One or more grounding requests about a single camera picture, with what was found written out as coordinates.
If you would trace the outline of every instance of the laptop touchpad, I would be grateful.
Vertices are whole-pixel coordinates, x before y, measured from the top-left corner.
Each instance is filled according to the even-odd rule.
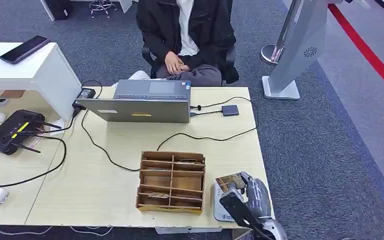
[[[152,81],[149,85],[150,94],[173,94],[175,93],[175,82]]]

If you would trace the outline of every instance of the black router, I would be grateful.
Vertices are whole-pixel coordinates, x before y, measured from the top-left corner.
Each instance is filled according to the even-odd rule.
[[[40,151],[23,145],[30,135],[17,134],[19,132],[37,132],[43,125],[61,129],[45,122],[45,116],[29,110],[17,110],[0,125],[0,153],[12,155],[18,148],[40,153]]]

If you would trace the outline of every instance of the wooden compartment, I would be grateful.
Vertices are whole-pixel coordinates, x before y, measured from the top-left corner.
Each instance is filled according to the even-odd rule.
[[[143,151],[136,208],[141,211],[203,211],[205,157],[200,153]]]

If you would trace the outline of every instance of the wire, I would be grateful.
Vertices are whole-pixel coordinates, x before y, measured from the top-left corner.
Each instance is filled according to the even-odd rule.
[[[5,232],[0,230],[0,234],[3,235],[8,235],[8,236],[15,236],[15,235],[24,235],[24,234],[33,234],[33,235],[43,235],[47,233],[49,230],[51,230],[53,226],[48,227],[45,231],[43,232],[34,232],[34,231],[25,231],[25,232]]]
[[[0,230],[0,234],[8,235],[8,236],[25,235],[25,234],[43,235],[43,234],[46,234],[49,230],[51,230],[52,227],[53,226],[50,226],[46,230],[44,230],[42,232],[34,232],[34,231],[5,232],[5,231]],[[106,233],[102,233],[101,234],[101,233],[97,233],[97,232],[93,232],[93,231],[79,231],[79,230],[74,229],[74,227],[72,227],[72,226],[69,226],[69,227],[71,228],[71,230],[73,230],[76,233],[80,233],[80,234],[93,234],[93,235],[100,236],[100,237],[103,237],[103,236],[109,234],[111,232],[111,230],[113,230],[113,228],[114,228],[114,227],[111,226]],[[87,226],[86,228],[88,228],[88,229],[99,229],[101,227],[100,226],[96,226],[96,227]]]
[[[76,233],[80,233],[80,234],[93,234],[93,235],[96,235],[96,236],[103,237],[103,236],[109,234],[111,232],[111,230],[113,230],[114,227],[110,227],[109,230],[106,233],[102,233],[102,234],[96,233],[96,232],[93,232],[93,231],[80,231],[80,230],[76,230],[72,226],[70,226],[70,228],[71,228],[71,230],[73,230]]]
[[[201,106],[201,105],[198,105],[198,106],[190,106],[190,109],[198,109],[198,108],[208,108],[208,107],[212,107],[212,106],[217,106],[217,105],[220,105],[220,104],[225,104],[233,99],[244,99],[244,100],[247,100],[248,102],[250,102],[255,108],[256,105],[251,101],[249,100],[248,98],[245,98],[245,97],[242,97],[242,96],[234,96],[234,97],[231,97],[229,98],[228,100],[224,101],[224,102],[219,102],[219,103],[214,103],[214,104],[210,104],[210,105],[204,105],[204,106]]]
[[[191,117],[195,117],[195,116],[200,116],[200,115],[215,114],[215,113],[222,113],[222,112],[223,111],[209,111],[209,112],[202,112],[202,113],[191,112],[189,115]]]
[[[101,93],[102,93],[102,89],[103,89],[103,87],[102,87],[102,83],[100,83],[99,81],[96,81],[96,80],[89,80],[89,81],[85,81],[83,84],[88,83],[88,82],[96,82],[96,83],[98,83],[98,84],[100,85],[100,91],[99,91],[99,94],[95,97],[95,99],[99,98],[99,96],[100,96]],[[95,143],[95,141],[94,141],[94,139],[92,138],[91,134],[88,132],[88,130],[86,130],[86,128],[85,128],[85,126],[84,126],[85,119],[86,119],[86,116],[88,115],[88,113],[89,113],[89,109],[86,110],[86,112],[84,113],[83,118],[81,119],[81,128],[86,132],[87,136],[89,136],[89,139],[90,139],[90,141],[92,142],[92,144],[93,144],[95,147],[101,149],[101,150],[106,154],[108,160],[109,160],[112,164],[114,164],[115,166],[117,166],[117,167],[119,167],[119,168],[122,168],[122,169],[124,169],[124,170],[126,170],[126,171],[129,171],[129,172],[138,172],[140,169],[131,169],[131,168],[128,168],[128,167],[125,167],[125,166],[122,166],[122,165],[119,165],[119,164],[115,163],[115,162],[111,159],[110,154],[107,152],[107,150],[105,150],[105,148],[103,148],[102,146],[100,146],[100,145],[98,145],[98,144]]]
[[[89,83],[89,82],[95,82],[95,83],[98,83],[101,87],[100,89],[100,92],[99,92],[99,95],[96,97],[98,98],[101,93],[102,93],[102,84],[99,82],[99,81],[96,81],[96,80],[88,80],[88,81],[85,81],[81,87],[83,88],[83,86],[85,85],[85,83]],[[56,129],[56,130],[50,130],[50,131],[22,131],[21,133],[28,133],[28,134],[50,134],[50,133],[56,133],[56,132],[61,132],[61,131],[65,131],[65,130],[68,130],[72,127],[73,125],[73,122],[74,122],[74,118],[77,116],[77,114],[80,112],[78,112],[79,110],[77,109],[74,109],[74,113],[73,113],[73,116],[71,118],[71,121],[70,121],[70,124],[68,125],[68,127],[66,128],[61,128],[61,129]]]
[[[49,134],[49,133],[56,133],[56,132],[65,131],[65,130],[68,130],[72,127],[73,122],[74,122],[74,118],[75,118],[74,116],[71,118],[70,124],[66,128],[61,128],[61,129],[51,130],[51,131],[21,131],[21,132],[18,132],[17,134],[20,134],[20,133],[23,133],[23,134]]]
[[[90,135],[90,133],[88,132],[88,130],[86,130],[85,126],[83,125],[84,122],[85,122],[85,118],[86,118],[86,115],[88,114],[88,112],[89,112],[89,110],[86,111],[86,113],[85,113],[84,116],[83,116],[83,119],[81,120],[81,127],[82,127],[83,130],[86,132],[86,134],[89,136],[89,139],[90,139],[90,141],[92,142],[92,144],[95,145],[95,147],[101,149],[101,150],[106,154],[106,156],[108,157],[108,160],[109,160],[112,164],[114,164],[114,165],[116,165],[117,167],[122,168],[122,169],[124,169],[124,170],[126,170],[126,171],[129,171],[129,172],[138,172],[140,169],[131,169],[131,168],[128,168],[128,167],[125,167],[125,166],[122,166],[122,165],[119,165],[119,164],[115,163],[115,162],[111,159],[110,154],[108,154],[107,150],[105,150],[105,148],[101,147],[100,145],[98,145],[98,144],[96,144],[96,143],[94,142],[94,140],[92,139],[92,136]]]
[[[165,144],[168,140],[176,137],[176,136],[186,136],[188,138],[191,138],[191,139],[195,139],[195,140],[204,140],[204,139],[208,139],[208,140],[213,140],[213,141],[218,141],[218,142],[224,142],[224,141],[227,141],[227,140],[230,140],[230,139],[233,139],[233,138],[236,138],[238,136],[241,136],[241,135],[244,135],[244,134],[247,134],[253,130],[256,130],[258,127],[259,127],[259,112],[258,112],[258,108],[257,108],[257,105],[255,103],[253,103],[253,101],[245,98],[245,97],[241,97],[241,96],[234,96],[224,102],[219,102],[219,103],[214,103],[214,104],[211,104],[211,105],[206,105],[206,106],[201,106],[201,108],[207,108],[207,107],[212,107],[212,106],[216,106],[216,105],[220,105],[220,104],[225,104],[227,102],[229,102],[230,100],[233,100],[233,99],[244,99],[244,100],[247,100],[248,102],[251,103],[251,105],[255,108],[255,111],[256,111],[256,119],[255,119],[255,127],[247,130],[247,131],[243,131],[241,133],[238,133],[238,134],[235,134],[233,136],[230,136],[230,137],[227,137],[227,138],[213,138],[213,137],[209,137],[209,136],[204,136],[204,137],[196,137],[196,136],[192,136],[192,135],[189,135],[187,133],[184,133],[184,132],[178,132],[176,134],[173,134],[171,136],[169,136],[168,138],[166,138],[159,146],[158,148],[156,149],[157,151],[160,150],[161,146],[163,146],[163,144]],[[195,109],[195,108],[198,108],[197,106],[190,106],[191,109]]]
[[[27,183],[27,182],[30,182],[30,181],[33,181],[35,179],[38,179],[40,177],[43,177],[49,173],[52,173],[53,171],[57,170],[59,167],[61,167],[61,165],[63,165],[63,163],[66,161],[66,156],[67,156],[67,145],[66,143],[64,142],[64,140],[62,140],[61,138],[57,138],[57,137],[52,137],[52,136],[40,136],[40,135],[35,135],[35,134],[28,134],[28,133],[23,133],[23,135],[27,135],[27,136],[32,136],[32,137],[38,137],[38,138],[43,138],[43,139],[53,139],[53,140],[58,140],[60,141],[63,146],[64,146],[64,155],[62,156],[62,160],[61,162],[54,168],[52,168],[51,170],[48,170],[40,175],[37,175],[35,177],[32,177],[32,178],[29,178],[27,180],[23,180],[23,181],[19,181],[19,182],[15,182],[15,183],[11,183],[11,184],[5,184],[5,185],[0,185],[0,188],[6,188],[6,187],[12,187],[12,186],[15,186],[15,185],[20,185],[20,184],[24,184],[24,183]]]

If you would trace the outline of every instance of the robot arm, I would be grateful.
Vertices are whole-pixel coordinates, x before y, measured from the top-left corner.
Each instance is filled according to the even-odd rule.
[[[216,180],[224,192],[220,203],[238,226],[253,229],[257,240],[288,240],[282,225],[271,217],[269,193],[260,179],[243,171]],[[241,194],[245,192],[247,202]]]

